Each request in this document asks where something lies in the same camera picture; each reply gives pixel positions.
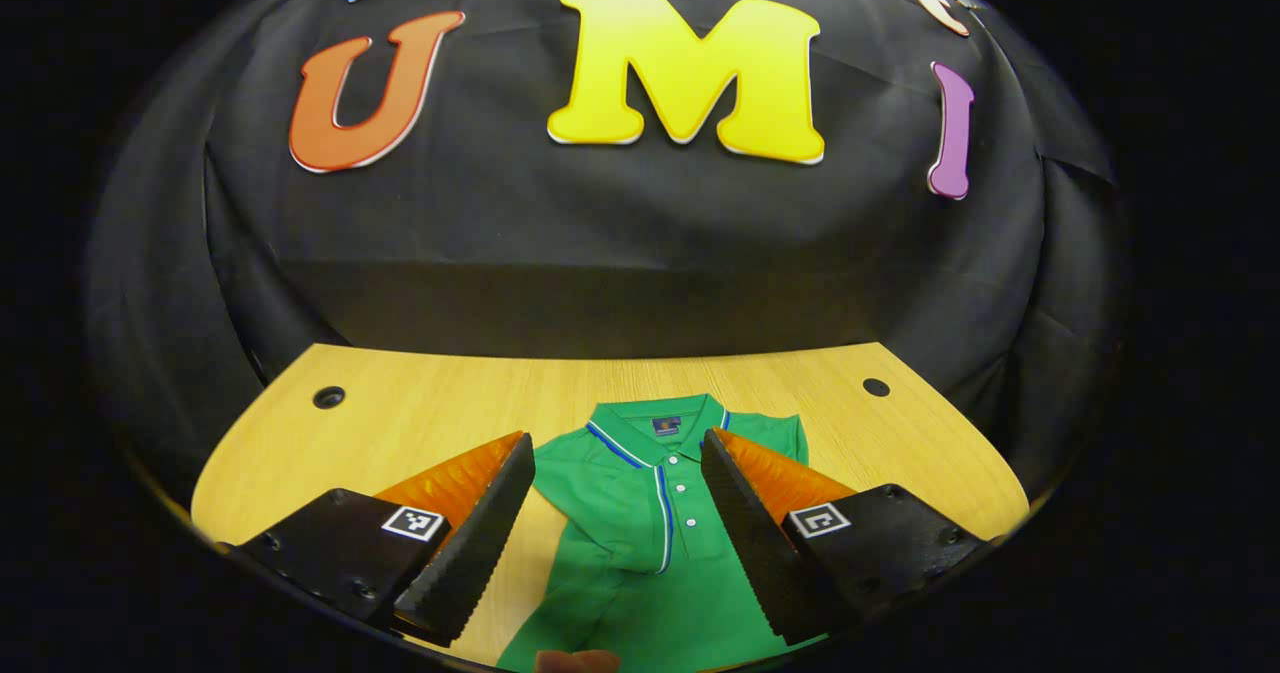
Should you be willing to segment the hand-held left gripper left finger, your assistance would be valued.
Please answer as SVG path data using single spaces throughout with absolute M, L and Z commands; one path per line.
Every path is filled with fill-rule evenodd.
M 535 476 L 516 431 L 375 495 L 329 489 L 232 549 L 302 599 L 449 647 L 476 610 Z

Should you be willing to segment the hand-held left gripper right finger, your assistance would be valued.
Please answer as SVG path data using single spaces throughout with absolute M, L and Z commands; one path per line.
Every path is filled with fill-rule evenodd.
M 855 490 L 739 432 L 705 432 L 701 472 L 753 594 L 786 644 L 876 622 L 991 548 L 900 485 Z

